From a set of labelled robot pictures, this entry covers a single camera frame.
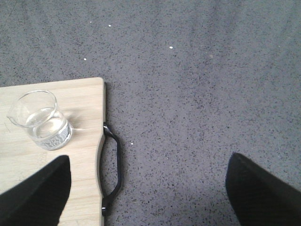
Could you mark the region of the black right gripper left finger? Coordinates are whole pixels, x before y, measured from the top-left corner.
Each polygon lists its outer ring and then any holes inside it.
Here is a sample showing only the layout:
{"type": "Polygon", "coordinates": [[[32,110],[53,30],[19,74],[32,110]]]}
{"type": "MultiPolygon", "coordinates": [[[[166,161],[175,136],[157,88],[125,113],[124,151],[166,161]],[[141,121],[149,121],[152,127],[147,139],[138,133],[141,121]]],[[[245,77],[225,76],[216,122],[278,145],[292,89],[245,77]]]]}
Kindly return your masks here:
{"type": "Polygon", "coordinates": [[[70,159],[61,155],[0,196],[2,226],[56,226],[71,189],[70,159]]]}

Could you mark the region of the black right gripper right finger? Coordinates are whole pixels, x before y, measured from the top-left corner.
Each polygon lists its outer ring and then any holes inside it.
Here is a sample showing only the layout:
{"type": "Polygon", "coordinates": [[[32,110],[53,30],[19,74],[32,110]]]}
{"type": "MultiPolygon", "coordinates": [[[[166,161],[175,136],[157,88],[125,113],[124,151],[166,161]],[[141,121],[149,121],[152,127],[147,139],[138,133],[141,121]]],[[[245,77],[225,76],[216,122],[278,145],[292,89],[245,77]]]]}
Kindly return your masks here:
{"type": "Polygon", "coordinates": [[[242,226],[299,226],[301,193],[240,153],[230,157],[225,187],[242,226]]]}

